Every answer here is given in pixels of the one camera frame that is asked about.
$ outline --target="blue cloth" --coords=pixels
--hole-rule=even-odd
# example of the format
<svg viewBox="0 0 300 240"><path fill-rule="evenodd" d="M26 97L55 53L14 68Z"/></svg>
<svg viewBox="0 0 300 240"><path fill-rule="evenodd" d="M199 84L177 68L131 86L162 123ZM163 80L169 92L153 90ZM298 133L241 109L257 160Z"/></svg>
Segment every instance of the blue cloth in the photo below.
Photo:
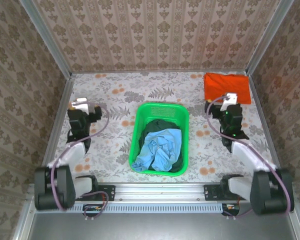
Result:
<svg viewBox="0 0 300 240"><path fill-rule="evenodd" d="M181 130L164 129L150 132L144 139L140 154L131 165L137 172L148 170L152 167L156 171L168 172L172 168L181 151Z"/></svg>

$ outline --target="laundry basket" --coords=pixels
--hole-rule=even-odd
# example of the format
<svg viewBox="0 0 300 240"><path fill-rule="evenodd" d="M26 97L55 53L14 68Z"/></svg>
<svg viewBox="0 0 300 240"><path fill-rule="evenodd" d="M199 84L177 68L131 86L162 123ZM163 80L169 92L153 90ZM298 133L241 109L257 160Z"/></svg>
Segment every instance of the laundry basket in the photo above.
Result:
<svg viewBox="0 0 300 240"><path fill-rule="evenodd" d="M180 128L182 136L181 154L183 158L183 165L181 170L177 172L145 170L138 173L165 175L171 177L179 176L183 174L188 167L189 113L184 106L178 104L148 102L139 106L136 112L129 155L130 167L140 153L141 149L139 147L139 138L142 131L149 122L155 119L163 119L167 122L175 123Z"/></svg>

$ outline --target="dark green cloth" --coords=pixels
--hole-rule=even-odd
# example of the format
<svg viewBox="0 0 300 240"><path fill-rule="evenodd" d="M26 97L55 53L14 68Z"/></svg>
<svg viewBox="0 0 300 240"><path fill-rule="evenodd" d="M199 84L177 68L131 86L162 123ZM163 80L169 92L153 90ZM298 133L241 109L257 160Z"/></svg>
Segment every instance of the dark green cloth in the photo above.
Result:
<svg viewBox="0 0 300 240"><path fill-rule="evenodd" d="M162 119L155 119L155 120L149 122L145 126L145 128L142 131L141 136L139 138L139 147L140 147L140 149L144 145L145 138L148 135L148 133L155 133L155 132L159 132L159 131L165 130L165 129L180 129L180 127L178 127L173 122L165 121L165 120L162 120ZM184 162L184 160L183 160L182 154L180 152L178 160L172 165L172 168L170 169L169 172L171 172L171 173L179 172L182 168L183 162ZM149 170L155 171L153 169L153 167L151 166L152 163L150 164Z"/></svg>

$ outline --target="orange towel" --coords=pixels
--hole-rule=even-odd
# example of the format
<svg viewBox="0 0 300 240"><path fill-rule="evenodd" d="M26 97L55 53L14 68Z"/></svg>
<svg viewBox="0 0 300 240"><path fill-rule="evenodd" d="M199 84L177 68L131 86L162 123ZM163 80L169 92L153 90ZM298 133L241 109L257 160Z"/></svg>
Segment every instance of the orange towel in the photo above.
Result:
<svg viewBox="0 0 300 240"><path fill-rule="evenodd" d="M207 72L203 77L204 99L215 100L226 93L236 93L239 104L251 104L249 77Z"/></svg>

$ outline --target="floral tablecloth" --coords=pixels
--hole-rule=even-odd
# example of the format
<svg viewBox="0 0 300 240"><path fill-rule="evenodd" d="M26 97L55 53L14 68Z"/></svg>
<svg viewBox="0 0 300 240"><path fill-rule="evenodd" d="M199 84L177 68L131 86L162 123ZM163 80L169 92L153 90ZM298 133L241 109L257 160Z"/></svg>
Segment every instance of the floral tablecloth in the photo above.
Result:
<svg viewBox="0 0 300 240"><path fill-rule="evenodd" d="M221 138L208 126L204 113L204 72L134 72L78 74L70 100L87 97L108 109L108 127L92 139L83 159L72 169L75 175L93 174L99 182L116 183L196 183L219 182L224 174L251 175L251 171L228 152ZM188 168L178 177L141 174L132 171L128 158L136 111L144 102L178 103L189 112ZM252 144L268 160L270 151L258 111L243 105L242 129ZM219 122L212 120L219 129ZM96 133L106 123L102 118L93 123L90 133ZM70 129L65 116L55 156L61 154Z"/></svg>

